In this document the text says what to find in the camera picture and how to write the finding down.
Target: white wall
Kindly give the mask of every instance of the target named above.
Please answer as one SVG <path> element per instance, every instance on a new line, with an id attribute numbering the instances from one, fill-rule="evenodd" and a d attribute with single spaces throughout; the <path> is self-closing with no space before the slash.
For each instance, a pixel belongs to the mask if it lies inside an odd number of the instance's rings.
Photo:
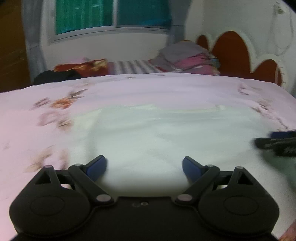
<path id="1" fill-rule="evenodd" d="M 186 39 L 195 41 L 202 28 L 204 0 L 193 0 L 186 21 Z M 44 1 L 41 23 L 41 48 L 48 69 L 70 60 L 87 57 L 109 61 L 150 59 L 166 44 L 167 35 L 157 33 L 116 33 L 86 36 L 49 44 L 48 9 Z"/>
<path id="2" fill-rule="evenodd" d="M 286 13 L 278 15 L 275 23 L 275 36 L 280 47 L 288 45 L 291 39 L 289 26 L 289 7 L 284 4 Z M 240 29 L 251 40 L 257 56 L 265 53 L 276 54 L 275 45 L 271 42 L 270 28 L 276 0 L 206 0 L 204 3 L 203 31 L 210 33 L 214 39 L 228 28 Z M 296 14 L 292 11 L 294 29 L 296 29 Z M 291 92 L 296 75 L 296 38 L 291 49 L 282 57 L 288 71 Z"/>

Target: wooden cabinet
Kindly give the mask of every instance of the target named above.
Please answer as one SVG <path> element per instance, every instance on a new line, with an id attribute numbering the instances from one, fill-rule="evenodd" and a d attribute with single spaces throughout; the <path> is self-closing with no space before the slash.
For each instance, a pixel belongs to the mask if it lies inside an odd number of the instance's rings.
<path id="1" fill-rule="evenodd" d="M 0 4 L 0 92 L 30 86 L 21 0 Z"/>

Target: triangular cutout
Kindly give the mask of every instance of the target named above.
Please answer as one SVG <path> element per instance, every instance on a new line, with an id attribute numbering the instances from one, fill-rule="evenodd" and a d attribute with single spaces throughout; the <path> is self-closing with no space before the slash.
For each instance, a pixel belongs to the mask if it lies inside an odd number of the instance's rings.
<path id="1" fill-rule="evenodd" d="M 46 183 L 51 183 L 51 181 L 50 181 L 50 177 L 48 176 L 48 174 L 46 172 L 44 172 L 42 174 L 42 176 L 36 182 L 36 185 L 38 185 L 38 184 L 46 184 Z"/>
<path id="2" fill-rule="evenodd" d="M 245 185 L 253 185 L 253 183 L 247 178 L 247 176 L 242 173 L 241 177 L 239 178 L 238 184 L 245 184 Z"/>

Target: orange and white headboard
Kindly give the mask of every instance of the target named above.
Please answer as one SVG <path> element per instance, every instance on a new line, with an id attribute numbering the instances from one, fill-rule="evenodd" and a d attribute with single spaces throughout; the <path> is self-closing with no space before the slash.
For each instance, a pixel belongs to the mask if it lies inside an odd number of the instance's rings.
<path id="1" fill-rule="evenodd" d="M 274 54 L 257 57 L 250 39 L 239 30 L 223 31 L 217 39 L 203 33 L 196 43 L 219 59 L 222 76 L 272 82 L 284 89 L 288 87 L 287 71 L 280 58 Z"/>

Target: window pane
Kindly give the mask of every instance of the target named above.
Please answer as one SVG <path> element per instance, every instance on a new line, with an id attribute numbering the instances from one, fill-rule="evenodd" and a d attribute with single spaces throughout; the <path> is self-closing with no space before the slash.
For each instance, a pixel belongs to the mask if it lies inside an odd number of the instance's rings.
<path id="1" fill-rule="evenodd" d="M 170 27 L 168 0 L 118 0 L 119 26 Z"/>
<path id="2" fill-rule="evenodd" d="M 56 0 L 56 34 L 111 26 L 113 0 Z"/>

